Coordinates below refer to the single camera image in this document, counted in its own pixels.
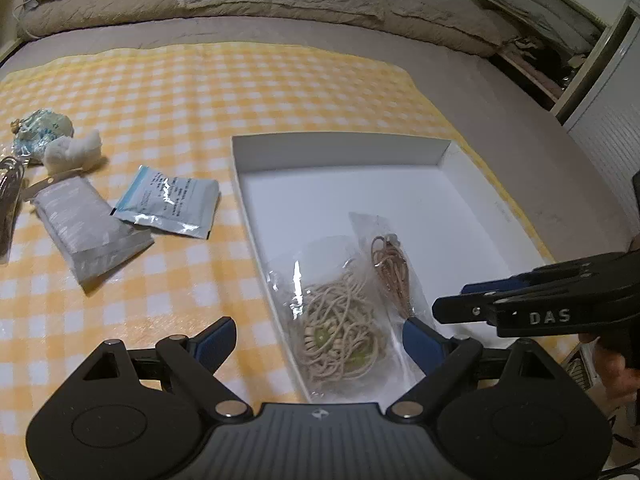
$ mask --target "white cotton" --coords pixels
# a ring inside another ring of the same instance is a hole
[[[101,147],[98,130],[85,137],[59,137],[47,144],[42,163],[49,174],[77,168],[90,170],[102,157]]]

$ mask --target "metal rivet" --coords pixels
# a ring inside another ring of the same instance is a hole
[[[414,416],[421,415],[424,408],[421,404],[413,402],[412,400],[401,400],[391,407],[391,411],[402,418],[413,418]]]
[[[216,411],[222,416],[239,416],[246,410],[247,405],[242,400],[223,400],[216,404]]]

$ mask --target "human hand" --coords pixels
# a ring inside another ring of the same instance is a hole
[[[581,343],[589,343],[598,336],[580,334],[578,337]],[[593,365],[605,387],[607,399],[626,404],[636,398],[636,391],[640,390],[640,370],[626,368],[625,358],[621,354],[604,348],[597,342],[593,352]]]

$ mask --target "gingham cloth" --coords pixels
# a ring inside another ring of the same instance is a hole
[[[222,191],[209,240],[155,235],[151,248],[89,293],[76,283],[32,206],[22,207],[10,262],[0,267],[2,479],[36,479],[24,447],[30,418],[106,338],[146,348],[232,316],[238,346],[216,376],[255,407],[262,400],[297,399],[232,190],[233,135],[333,130],[454,139],[550,259],[462,136],[406,72],[383,62],[256,43],[111,50],[9,74],[0,83],[0,104],[5,145],[9,122],[41,107],[67,114],[76,136],[98,128],[109,160],[90,180],[112,205],[141,164],[168,175],[215,178]],[[35,173],[33,181],[46,176],[43,168]],[[556,356],[572,343],[545,340]]]

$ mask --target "clear plastic bag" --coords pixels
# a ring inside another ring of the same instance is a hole
[[[311,401],[375,401],[384,409],[413,386],[409,357],[351,238],[322,238],[276,258],[267,276]]]
[[[394,308],[392,322],[402,324],[415,316],[434,328],[431,306],[389,220],[354,212],[349,213],[349,220],[360,250],[376,271],[379,290]]]
[[[16,212],[22,189],[26,163],[17,160],[0,147],[0,265],[9,262],[14,237]]]
[[[79,171],[38,182],[25,190],[23,198],[36,206],[78,283],[101,276],[154,242],[148,229],[110,216],[111,206]]]

